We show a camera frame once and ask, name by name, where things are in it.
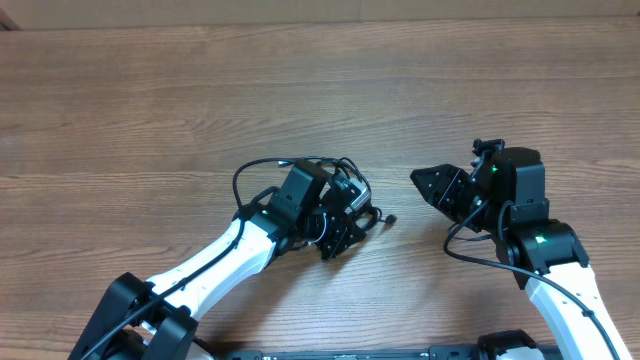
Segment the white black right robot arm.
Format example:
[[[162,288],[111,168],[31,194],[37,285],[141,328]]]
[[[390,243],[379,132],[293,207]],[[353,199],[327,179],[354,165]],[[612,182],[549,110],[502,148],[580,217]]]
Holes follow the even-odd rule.
[[[485,231],[493,261],[452,258],[504,269],[543,317],[556,341],[543,349],[522,331],[480,338],[480,359],[628,359],[631,354],[600,296],[590,258],[573,228],[550,216],[545,167],[538,151],[476,140],[472,172],[451,164],[416,169],[410,179],[423,199],[452,221],[446,241],[468,228]]]

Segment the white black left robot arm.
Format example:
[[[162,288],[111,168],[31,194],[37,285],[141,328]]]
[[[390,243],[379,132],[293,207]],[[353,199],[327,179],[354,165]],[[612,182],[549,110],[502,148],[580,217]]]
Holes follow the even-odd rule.
[[[280,158],[290,171],[238,210],[221,237],[184,263],[142,280],[130,272],[106,289],[73,359],[208,359],[195,334],[231,289],[275,259],[316,245],[334,257],[366,232],[357,218],[371,187],[347,158]]]

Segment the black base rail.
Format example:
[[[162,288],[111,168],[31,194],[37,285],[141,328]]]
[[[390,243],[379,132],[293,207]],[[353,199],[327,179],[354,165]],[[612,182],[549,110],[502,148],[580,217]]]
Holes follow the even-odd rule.
[[[488,359],[477,345],[433,345],[425,349],[373,351],[232,351],[219,355],[223,360],[476,360]]]

